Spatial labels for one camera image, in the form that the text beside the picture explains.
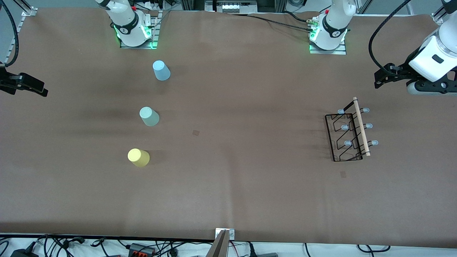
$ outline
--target yellow paper cup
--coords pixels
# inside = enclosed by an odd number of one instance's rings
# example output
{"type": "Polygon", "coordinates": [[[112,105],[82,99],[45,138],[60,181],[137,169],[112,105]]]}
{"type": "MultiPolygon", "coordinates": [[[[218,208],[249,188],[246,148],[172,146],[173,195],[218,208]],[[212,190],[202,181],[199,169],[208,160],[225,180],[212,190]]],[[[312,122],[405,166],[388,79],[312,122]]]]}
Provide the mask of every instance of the yellow paper cup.
{"type": "Polygon", "coordinates": [[[128,160],[138,167],[144,167],[149,162],[149,154],[144,150],[133,148],[128,152],[128,160]]]}

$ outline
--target cable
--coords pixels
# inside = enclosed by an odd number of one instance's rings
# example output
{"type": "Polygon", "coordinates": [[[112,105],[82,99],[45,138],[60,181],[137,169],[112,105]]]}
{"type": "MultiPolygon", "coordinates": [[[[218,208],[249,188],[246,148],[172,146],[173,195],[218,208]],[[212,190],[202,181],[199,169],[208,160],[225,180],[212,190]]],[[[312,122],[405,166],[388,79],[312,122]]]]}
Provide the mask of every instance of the cable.
{"type": "Polygon", "coordinates": [[[8,248],[8,246],[10,246],[10,242],[9,241],[3,241],[3,242],[0,243],[0,246],[3,245],[3,244],[6,244],[6,246],[3,249],[3,251],[0,252],[0,257],[5,253],[5,251],[8,248]]]}
{"type": "Polygon", "coordinates": [[[294,13],[292,13],[292,12],[289,12],[289,11],[283,11],[283,13],[287,13],[287,14],[290,14],[290,15],[291,15],[291,16],[292,16],[294,19],[296,19],[297,21],[301,21],[301,22],[305,22],[305,23],[307,23],[307,21],[306,21],[306,20],[298,18],[298,17],[297,17],[297,16],[295,16],[295,14],[294,14],[294,13]]]}
{"type": "Polygon", "coordinates": [[[98,240],[95,240],[93,243],[90,244],[91,247],[97,247],[97,246],[101,246],[101,249],[103,250],[103,253],[105,254],[106,257],[110,257],[108,255],[108,253],[106,252],[105,250],[105,247],[103,246],[103,242],[105,241],[105,238],[102,237],[98,240]]]}
{"type": "Polygon", "coordinates": [[[251,249],[251,254],[249,255],[249,257],[257,257],[257,254],[255,253],[255,249],[254,249],[254,246],[252,245],[252,243],[248,241],[248,244],[249,244],[249,248],[251,249]]]}
{"type": "MultiPolygon", "coordinates": [[[[141,252],[142,250],[148,248],[148,247],[151,247],[151,246],[156,246],[157,243],[155,245],[148,245],[148,246],[145,246],[143,248],[141,248],[140,250],[138,250],[137,252],[141,252]]],[[[134,257],[135,256],[135,253],[132,253],[132,255],[129,255],[128,257],[134,257]]]]}
{"type": "Polygon", "coordinates": [[[201,244],[209,244],[209,245],[213,245],[212,243],[208,243],[208,242],[203,242],[203,243],[194,243],[194,242],[187,242],[188,244],[193,244],[193,245],[201,245],[201,244]]]}
{"type": "MultiPolygon", "coordinates": [[[[167,251],[165,251],[165,252],[162,252],[162,250],[164,250],[165,248],[167,248],[167,247],[170,246],[171,244],[172,244],[172,242],[171,242],[170,244],[168,244],[167,246],[164,246],[162,249],[160,249],[160,251],[158,251],[158,252],[155,254],[155,256],[156,256],[156,257],[160,257],[160,256],[162,256],[162,255],[168,253],[169,251],[171,251],[171,250],[173,250],[173,249],[176,249],[176,248],[178,248],[178,247],[180,247],[180,246],[186,244],[186,242],[183,242],[183,243],[181,243],[181,244],[179,244],[179,245],[177,245],[177,246],[175,246],[175,247],[170,248],[169,250],[167,250],[167,251]]],[[[145,247],[141,248],[140,250],[138,250],[138,252],[141,252],[142,250],[144,250],[144,249],[146,249],[146,248],[148,248],[148,247],[151,247],[151,246],[154,246],[154,245],[145,246],[145,247]]]]}
{"type": "Polygon", "coordinates": [[[167,247],[171,246],[173,244],[173,242],[170,241],[170,243],[168,243],[168,245],[165,245],[165,244],[162,244],[162,248],[158,251],[158,252],[162,252],[164,249],[166,249],[167,247]]]}
{"type": "Polygon", "coordinates": [[[167,253],[167,256],[171,257],[178,257],[178,250],[177,249],[172,249],[167,253]]]}
{"type": "Polygon", "coordinates": [[[308,257],[311,257],[311,255],[309,254],[309,251],[308,251],[308,244],[305,243],[305,250],[306,250],[306,254],[308,255],[308,257]]]}
{"type": "Polygon", "coordinates": [[[170,9],[168,9],[168,12],[165,13],[165,15],[162,16],[162,18],[160,19],[159,23],[157,23],[156,26],[160,25],[162,23],[162,21],[165,19],[165,17],[167,17],[167,15],[171,12],[172,9],[176,8],[178,5],[175,5],[174,7],[171,7],[170,6],[170,9]]]}
{"type": "MultiPolygon", "coordinates": [[[[173,242],[170,242],[170,246],[171,246],[171,248],[173,248],[173,242]]],[[[170,252],[171,252],[171,251],[170,251],[170,252]]],[[[169,255],[170,252],[167,253],[167,257],[170,256],[170,255],[169,255]]]]}
{"type": "Polygon", "coordinates": [[[379,64],[379,62],[376,60],[376,58],[374,57],[374,54],[373,54],[373,40],[374,38],[376,37],[376,35],[378,34],[378,32],[381,30],[381,28],[390,20],[390,18],[392,18],[400,9],[402,9],[405,5],[407,5],[411,0],[405,0],[402,4],[400,4],[400,6],[398,6],[389,16],[387,16],[387,18],[377,27],[377,29],[374,31],[373,35],[371,36],[370,38],[370,41],[368,42],[368,52],[370,53],[370,57],[371,59],[373,60],[373,62],[386,74],[390,75],[390,76],[395,76],[395,77],[398,77],[398,78],[403,78],[403,79],[407,79],[408,76],[404,76],[404,75],[398,75],[398,74],[395,74],[395,73],[392,73],[388,70],[386,70],[386,68],[384,68],[382,65],[379,64]]]}
{"type": "Polygon", "coordinates": [[[51,245],[51,252],[49,253],[49,257],[52,257],[53,255],[53,252],[54,252],[54,249],[56,248],[57,246],[57,243],[54,241],[54,243],[51,245]]]}
{"type": "Polygon", "coordinates": [[[8,15],[8,18],[10,19],[11,26],[13,27],[13,33],[14,33],[14,56],[11,62],[5,64],[5,67],[9,67],[13,65],[14,62],[16,62],[17,56],[19,55],[19,36],[17,35],[17,28],[16,28],[16,23],[14,22],[13,16],[10,13],[10,10],[6,6],[5,2],[3,0],[0,0],[0,4],[3,6],[3,8],[6,11],[6,14],[8,15]]]}
{"type": "Polygon", "coordinates": [[[48,235],[46,235],[46,239],[44,240],[44,245],[43,245],[43,252],[44,252],[45,257],[48,257],[48,253],[46,252],[46,243],[47,242],[48,242],[48,235]]]}
{"type": "Polygon", "coordinates": [[[118,239],[117,240],[123,247],[127,248],[127,245],[122,244],[122,242],[118,239]]]}
{"type": "Polygon", "coordinates": [[[372,257],[374,257],[375,252],[387,252],[390,250],[390,246],[387,246],[387,248],[383,249],[383,250],[373,250],[373,249],[371,249],[371,247],[369,245],[365,245],[365,246],[368,248],[368,251],[360,248],[360,245],[357,245],[357,249],[359,249],[361,252],[364,252],[364,253],[370,253],[372,257]]]}
{"type": "Polygon", "coordinates": [[[248,16],[248,17],[252,17],[252,18],[261,19],[261,20],[268,21],[268,22],[273,22],[273,23],[276,23],[276,24],[279,24],[279,25],[283,25],[283,26],[287,26],[287,27],[293,27],[293,28],[297,28],[297,29],[303,29],[303,30],[308,31],[308,32],[312,32],[312,31],[313,31],[313,30],[310,29],[310,28],[304,28],[304,27],[294,26],[294,25],[282,23],[282,22],[279,22],[279,21],[273,21],[273,20],[265,19],[265,18],[258,17],[258,16],[251,16],[251,15],[247,15],[247,16],[248,16]]]}
{"type": "Polygon", "coordinates": [[[296,13],[298,10],[300,10],[303,6],[297,8],[296,10],[292,11],[292,13],[296,13]]]}
{"type": "Polygon", "coordinates": [[[64,249],[65,252],[67,253],[67,256],[71,256],[71,257],[74,257],[73,254],[71,254],[65,247],[64,245],[60,242],[60,240],[58,240],[57,238],[53,237],[52,235],[49,235],[50,238],[52,238],[54,240],[54,242],[56,242],[56,244],[60,247],[60,249],[57,251],[57,256],[60,252],[60,250],[64,249]]]}
{"type": "Polygon", "coordinates": [[[329,6],[325,7],[324,9],[320,10],[319,12],[325,11],[326,9],[328,9],[330,7],[332,7],[332,5],[329,5],[329,6]]]}
{"type": "Polygon", "coordinates": [[[235,250],[236,257],[239,257],[239,254],[238,254],[238,251],[236,250],[235,244],[232,241],[230,241],[230,243],[232,244],[233,249],[235,250]]]}

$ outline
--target power adapter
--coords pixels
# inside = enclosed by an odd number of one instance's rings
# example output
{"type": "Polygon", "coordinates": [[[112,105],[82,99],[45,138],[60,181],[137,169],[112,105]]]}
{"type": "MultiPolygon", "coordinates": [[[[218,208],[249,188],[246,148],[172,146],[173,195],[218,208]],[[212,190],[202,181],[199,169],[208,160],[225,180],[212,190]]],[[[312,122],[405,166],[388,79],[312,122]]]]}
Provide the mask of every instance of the power adapter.
{"type": "Polygon", "coordinates": [[[17,249],[11,254],[11,257],[38,257],[33,252],[28,252],[26,249],[17,249]]]}
{"type": "Polygon", "coordinates": [[[155,249],[146,247],[139,244],[131,244],[128,248],[128,255],[135,257],[152,257],[155,254],[155,249]]]}

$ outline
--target black cable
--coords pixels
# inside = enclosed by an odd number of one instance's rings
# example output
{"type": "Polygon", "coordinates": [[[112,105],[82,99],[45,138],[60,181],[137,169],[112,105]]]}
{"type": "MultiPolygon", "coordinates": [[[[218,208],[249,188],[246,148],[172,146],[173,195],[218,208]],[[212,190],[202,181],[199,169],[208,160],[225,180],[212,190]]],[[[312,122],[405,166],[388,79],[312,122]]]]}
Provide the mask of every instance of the black cable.
{"type": "Polygon", "coordinates": [[[32,243],[30,243],[29,246],[27,246],[26,250],[24,251],[24,253],[31,253],[33,252],[33,248],[35,246],[35,244],[37,243],[37,241],[33,241],[32,243]]]}
{"type": "Polygon", "coordinates": [[[309,254],[309,251],[308,251],[308,244],[305,243],[305,250],[306,250],[306,254],[308,255],[308,257],[311,257],[311,255],[309,254]]]}
{"type": "Polygon", "coordinates": [[[294,19],[296,19],[297,21],[302,21],[302,22],[307,23],[306,20],[298,18],[295,14],[293,14],[293,13],[291,13],[291,12],[289,12],[289,11],[283,11],[283,13],[290,14],[290,15],[291,15],[294,19]]]}
{"type": "Polygon", "coordinates": [[[325,11],[326,9],[328,9],[328,8],[330,8],[330,7],[332,7],[332,6],[329,5],[329,6],[325,7],[324,9],[320,10],[319,12],[325,11]]]}
{"type": "Polygon", "coordinates": [[[110,257],[110,256],[108,255],[108,253],[106,252],[105,247],[103,246],[103,243],[101,243],[100,246],[101,246],[101,249],[103,250],[105,256],[106,256],[106,257],[110,257]]]}
{"type": "Polygon", "coordinates": [[[297,28],[297,29],[303,29],[303,30],[308,31],[308,32],[312,32],[312,31],[313,31],[313,30],[310,29],[310,28],[304,28],[304,27],[294,26],[294,25],[282,23],[282,22],[279,22],[279,21],[274,21],[274,20],[265,19],[265,18],[258,17],[258,16],[251,16],[251,15],[246,15],[246,16],[252,17],[252,18],[261,19],[261,20],[268,21],[268,22],[273,22],[273,23],[276,23],[276,24],[279,24],[279,25],[283,25],[283,26],[287,26],[287,27],[293,27],[293,28],[297,28]]]}
{"type": "Polygon", "coordinates": [[[48,235],[46,235],[46,239],[44,240],[44,245],[43,245],[44,257],[48,257],[48,253],[46,252],[46,243],[47,242],[48,242],[48,235]]]}
{"type": "Polygon", "coordinates": [[[381,30],[381,28],[390,20],[390,18],[392,18],[400,9],[402,9],[405,5],[407,5],[411,0],[405,0],[402,4],[400,4],[389,16],[387,16],[387,18],[377,27],[377,29],[374,31],[373,35],[371,36],[370,38],[370,41],[368,42],[368,52],[370,53],[370,57],[371,59],[373,60],[373,62],[386,74],[388,75],[391,75],[391,76],[395,76],[395,77],[398,77],[398,78],[403,78],[403,79],[407,79],[408,76],[404,76],[404,75],[398,75],[398,74],[395,74],[395,73],[392,73],[388,70],[386,70],[382,65],[379,64],[379,62],[376,60],[376,58],[374,57],[374,54],[373,54],[373,40],[374,38],[376,37],[376,35],[378,34],[378,32],[381,30]]]}
{"type": "Polygon", "coordinates": [[[3,249],[3,251],[1,251],[0,253],[0,257],[5,253],[6,249],[8,248],[8,246],[10,245],[10,242],[9,241],[3,241],[0,243],[0,246],[3,245],[3,244],[6,244],[5,248],[3,249]]]}
{"type": "Polygon", "coordinates": [[[56,244],[60,247],[59,251],[64,249],[65,252],[67,253],[67,256],[71,256],[71,257],[74,257],[73,254],[71,254],[65,247],[64,245],[59,241],[57,240],[57,238],[53,237],[52,235],[49,235],[50,238],[52,238],[54,240],[54,242],[56,242],[56,244]]]}
{"type": "Polygon", "coordinates": [[[49,253],[49,257],[52,257],[53,255],[53,252],[54,252],[54,249],[56,248],[57,246],[57,243],[54,241],[54,243],[51,245],[51,252],[49,253]]]}
{"type": "Polygon", "coordinates": [[[6,14],[8,15],[8,18],[10,19],[11,25],[13,26],[13,33],[14,33],[14,56],[11,62],[5,64],[5,67],[9,67],[13,65],[14,62],[16,62],[17,56],[19,55],[19,36],[17,35],[17,28],[16,28],[16,23],[14,22],[13,15],[11,15],[10,10],[6,6],[5,2],[3,0],[0,0],[0,4],[3,6],[3,8],[6,11],[6,14]]]}
{"type": "Polygon", "coordinates": [[[193,245],[201,245],[201,244],[209,244],[209,245],[213,245],[212,243],[208,243],[208,242],[203,242],[203,243],[194,243],[194,242],[187,242],[189,244],[193,244],[193,245]]]}
{"type": "Polygon", "coordinates": [[[252,245],[252,243],[248,241],[248,244],[249,244],[249,248],[251,250],[249,257],[257,257],[257,254],[255,253],[255,249],[254,249],[254,246],[252,245]]]}
{"type": "Polygon", "coordinates": [[[123,247],[127,248],[127,245],[122,244],[122,242],[118,239],[117,240],[123,247]]]}
{"type": "MultiPolygon", "coordinates": [[[[170,242],[170,246],[171,246],[171,248],[173,248],[173,242],[170,242]]],[[[170,252],[171,252],[171,251],[170,251],[170,252]]],[[[167,253],[167,257],[170,257],[170,255],[169,255],[170,252],[167,253]]],[[[176,255],[177,255],[177,254],[176,254],[176,255]]],[[[176,257],[176,256],[172,256],[172,257],[176,257]]]]}
{"type": "Polygon", "coordinates": [[[162,248],[160,250],[157,251],[157,254],[161,253],[164,249],[166,249],[167,247],[169,247],[172,243],[168,243],[168,245],[165,245],[165,242],[162,244],[162,248]]]}
{"type": "Polygon", "coordinates": [[[360,248],[360,245],[357,245],[357,249],[359,249],[361,252],[364,252],[364,253],[370,253],[372,257],[374,257],[375,252],[387,252],[390,250],[390,246],[387,246],[387,248],[383,249],[383,250],[373,250],[369,245],[365,245],[365,246],[368,248],[368,251],[360,248]]]}
{"type": "MultiPolygon", "coordinates": [[[[142,250],[144,250],[144,249],[146,249],[146,248],[148,248],[148,247],[151,247],[151,246],[155,246],[155,245],[148,245],[148,246],[145,246],[145,247],[141,248],[140,250],[138,250],[137,252],[141,252],[142,250]]],[[[132,255],[129,255],[128,257],[134,257],[134,256],[135,256],[135,253],[132,253],[132,255]]]]}
{"type": "Polygon", "coordinates": [[[97,246],[101,246],[101,249],[103,250],[103,253],[105,254],[106,257],[110,257],[108,255],[108,253],[106,252],[105,250],[105,247],[103,246],[103,242],[105,241],[105,238],[102,237],[98,240],[95,240],[93,243],[90,244],[91,247],[97,247],[97,246]]]}
{"type": "Polygon", "coordinates": [[[166,246],[164,245],[164,246],[162,247],[162,249],[160,250],[160,255],[159,255],[159,256],[162,256],[162,255],[165,254],[165,253],[168,255],[168,252],[170,252],[172,249],[173,249],[173,242],[170,241],[170,243],[169,243],[168,245],[166,245],[166,246]],[[169,247],[169,246],[171,247],[170,250],[168,250],[168,251],[162,253],[162,251],[163,251],[164,249],[166,249],[167,247],[169,247]]]}
{"type": "Polygon", "coordinates": [[[162,18],[160,19],[160,21],[157,23],[156,26],[160,25],[162,23],[162,21],[165,19],[165,17],[167,17],[167,15],[171,12],[172,9],[178,7],[179,5],[175,5],[175,6],[170,6],[170,8],[168,9],[168,12],[165,13],[162,18]]]}
{"type": "Polygon", "coordinates": [[[178,248],[178,247],[180,247],[180,246],[182,246],[182,245],[184,245],[184,244],[186,244],[186,242],[183,242],[183,243],[181,243],[181,244],[179,244],[179,245],[177,245],[177,246],[175,246],[175,247],[170,248],[169,250],[167,250],[167,251],[165,251],[165,252],[162,252],[158,257],[160,257],[160,256],[162,256],[162,255],[168,253],[169,251],[174,250],[174,249],[176,249],[176,248],[178,248]]]}
{"type": "Polygon", "coordinates": [[[59,250],[57,251],[57,254],[56,254],[56,257],[58,257],[58,254],[60,253],[60,250],[62,250],[63,248],[59,248],[59,250]]]}

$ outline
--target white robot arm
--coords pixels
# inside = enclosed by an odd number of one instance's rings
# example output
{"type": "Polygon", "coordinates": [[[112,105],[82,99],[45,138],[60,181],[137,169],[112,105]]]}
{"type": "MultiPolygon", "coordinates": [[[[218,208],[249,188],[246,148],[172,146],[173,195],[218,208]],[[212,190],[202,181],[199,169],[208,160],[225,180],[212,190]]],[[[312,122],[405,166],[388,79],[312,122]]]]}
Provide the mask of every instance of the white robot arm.
{"type": "Polygon", "coordinates": [[[449,19],[430,34],[405,63],[398,67],[389,63],[378,70],[375,88],[408,79],[410,94],[457,96],[456,78],[447,76],[449,71],[456,71],[457,66],[457,0],[441,1],[449,19]]]}
{"type": "Polygon", "coordinates": [[[95,0],[105,9],[114,24],[119,39],[130,47],[143,44],[151,38],[151,16],[140,10],[133,11],[128,0],[95,0]]]}
{"type": "Polygon", "coordinates": [[[309,40],[324,50],[337,48],[347,33],[347,26],[356,9],[354,0],[332,0],[328,14],[321,13],[313,18],[318,24],[311,26],[314,32],[309,34],[309,40]]]}

